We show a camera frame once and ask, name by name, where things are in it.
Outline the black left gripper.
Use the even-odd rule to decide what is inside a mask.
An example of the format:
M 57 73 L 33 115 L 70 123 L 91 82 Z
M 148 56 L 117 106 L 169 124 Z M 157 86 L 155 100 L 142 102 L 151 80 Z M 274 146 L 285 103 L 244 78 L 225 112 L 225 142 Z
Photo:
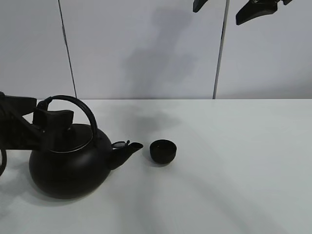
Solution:
M 34 97 L 0 93 L 0 147 L 6 150 L 51 150 L 55 134 L 73 123 L 71 110 L 46 111 Z

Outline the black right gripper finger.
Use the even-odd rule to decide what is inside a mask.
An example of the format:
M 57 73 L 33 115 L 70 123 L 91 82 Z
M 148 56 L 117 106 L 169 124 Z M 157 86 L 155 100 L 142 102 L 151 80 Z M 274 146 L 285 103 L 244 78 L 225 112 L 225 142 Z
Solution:
M 241 25 L 257 17 L 272 15 L 276 11 L 275 0 L 249 0 L 236 14 L 236 24 Z
M 194 0 L 193 1 L 193 12 L 197 13 L 208 0 Z

